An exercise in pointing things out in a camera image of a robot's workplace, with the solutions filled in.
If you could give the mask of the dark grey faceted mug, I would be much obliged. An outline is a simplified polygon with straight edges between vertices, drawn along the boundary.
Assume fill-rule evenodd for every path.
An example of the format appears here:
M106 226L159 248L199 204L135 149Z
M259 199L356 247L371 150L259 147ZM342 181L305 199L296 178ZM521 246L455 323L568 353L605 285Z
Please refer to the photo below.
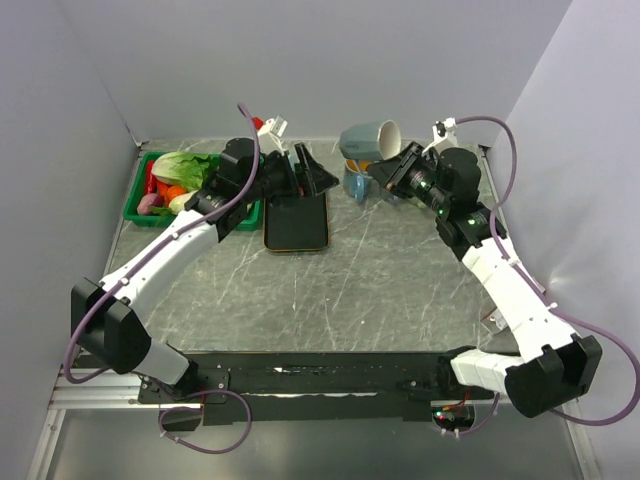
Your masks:
M346 159L385 161L399 154L402 137L393 120L351 126L339 138L338 147Z

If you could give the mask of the blue butterfly mug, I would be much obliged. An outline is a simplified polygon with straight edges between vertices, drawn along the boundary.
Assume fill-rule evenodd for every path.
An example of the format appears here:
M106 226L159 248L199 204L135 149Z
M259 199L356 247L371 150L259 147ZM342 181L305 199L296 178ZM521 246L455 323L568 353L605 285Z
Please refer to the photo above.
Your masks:
M358 204L368 196L372 177L368 174L371 161L347 159L344 166L343 189Z

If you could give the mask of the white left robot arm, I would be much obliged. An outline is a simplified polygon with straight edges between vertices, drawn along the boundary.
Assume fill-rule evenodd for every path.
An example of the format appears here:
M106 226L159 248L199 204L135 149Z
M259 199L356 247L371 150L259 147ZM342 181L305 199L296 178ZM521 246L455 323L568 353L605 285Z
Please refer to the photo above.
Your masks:
M260 200L306 200L338 183L302 143L295 144L292 153L265 154L255 140L228 141L201 189L189 197L166 230L99 282L83 279L73 287L65 378L80 381L71 365L75 347L81 347L104 369L150 377L161 382L174 401L191 399L199 386L197 363L153 339L142 316L189 263L245 220L249 205Z

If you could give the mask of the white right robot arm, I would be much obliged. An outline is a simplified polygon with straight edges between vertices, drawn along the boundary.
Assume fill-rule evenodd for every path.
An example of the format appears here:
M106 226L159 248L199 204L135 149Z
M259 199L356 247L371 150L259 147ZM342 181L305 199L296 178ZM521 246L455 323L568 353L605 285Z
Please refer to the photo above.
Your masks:
M503 257L501 251L511 243L479 200L476 155L459 147L425 151L412 142L367 172L389 193L416 198L434 211L439 237L484 287L518 346L517 355L471 347L447 352L436 376L439 391L452 399L470 387L493 391L507 396L527 418L585 395L602 348L552 314L516 272L513 259Z

